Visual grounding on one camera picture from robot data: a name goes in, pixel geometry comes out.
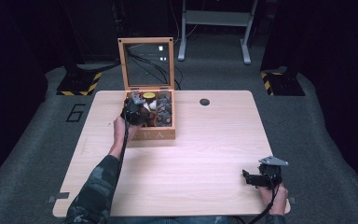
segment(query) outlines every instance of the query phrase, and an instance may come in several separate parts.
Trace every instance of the table surface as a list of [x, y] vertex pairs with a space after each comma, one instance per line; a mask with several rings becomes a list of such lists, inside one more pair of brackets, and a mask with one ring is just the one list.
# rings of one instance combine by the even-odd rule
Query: table surface
[[[65, 217], [92, 169], [113, 144], [124, 91], [99, 91], [79, 137], [53, 215]], [[210, 100], [205, 106], [200, 99]], [[254, 215], [264, 210], [242, 169], [258, 175], [272, 155], [249, 91], [176, 91], [176, 139], [127, 145], [112, 217]]]

